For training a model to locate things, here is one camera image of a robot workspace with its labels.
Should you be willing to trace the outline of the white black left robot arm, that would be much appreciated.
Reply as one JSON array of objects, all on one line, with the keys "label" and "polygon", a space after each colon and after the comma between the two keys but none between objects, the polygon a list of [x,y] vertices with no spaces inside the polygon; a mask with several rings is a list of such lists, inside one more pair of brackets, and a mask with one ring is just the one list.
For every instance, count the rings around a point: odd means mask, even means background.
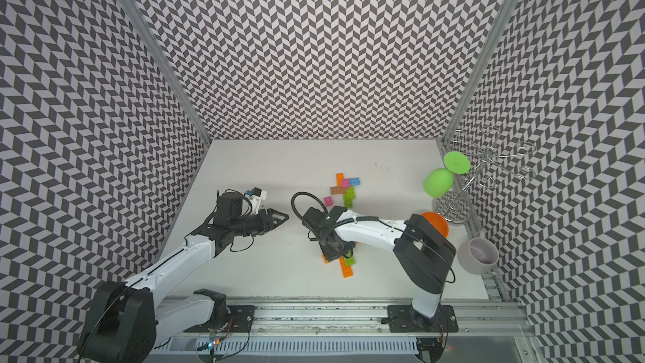
[{"label": "white black left robot arm", "polygon": [[233,314],[221,292],[200,289],[191,297],[166,297],[196,269],[223,253],[238,237],[255,238],[289,219],[262,208],[266,193],[226,191],[213,211],[165,258],[124,282],[104,282],[90,302],[77,354],[97,362],[142,362],[162,341],[187,329],[229,331]]}]

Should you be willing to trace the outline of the brown lego plate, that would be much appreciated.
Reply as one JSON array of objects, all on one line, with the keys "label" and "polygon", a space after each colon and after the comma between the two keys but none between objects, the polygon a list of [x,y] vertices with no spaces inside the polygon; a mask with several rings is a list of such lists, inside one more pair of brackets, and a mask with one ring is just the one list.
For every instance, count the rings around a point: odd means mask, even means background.
[{"label": "brown lego plate", "polygon": [[332,187],[330,188],[330,194],[331,195],[344,195],[348,191],[347,188],[342,188],[342,187]]}]

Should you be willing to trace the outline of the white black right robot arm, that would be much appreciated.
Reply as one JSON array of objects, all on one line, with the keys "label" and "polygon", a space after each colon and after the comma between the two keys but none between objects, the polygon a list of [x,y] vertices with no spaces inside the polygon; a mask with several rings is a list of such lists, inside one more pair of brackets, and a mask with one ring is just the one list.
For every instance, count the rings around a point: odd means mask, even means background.
[{"label": "white black right robot arm", "polygon": [[438,312],[445,285],[456,279],[452,268],[455,247],[421,215],[385,220],[344,207],[311,207],[296,216],[313,233],[328,261],[354,255],[357,244],[393,253],[418,289],[412,299],[413,311],[427,319]]}]

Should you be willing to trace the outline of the green lego plate front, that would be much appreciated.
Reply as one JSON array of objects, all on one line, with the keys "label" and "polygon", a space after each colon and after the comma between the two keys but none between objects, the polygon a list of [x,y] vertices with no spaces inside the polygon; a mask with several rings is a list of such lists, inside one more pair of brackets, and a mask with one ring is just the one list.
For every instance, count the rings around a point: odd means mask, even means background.
[{"label": "green lego plate front", "polygon": [[353,208],[353,199],[347,196],[343,196],[344,206],[346,208]]}]

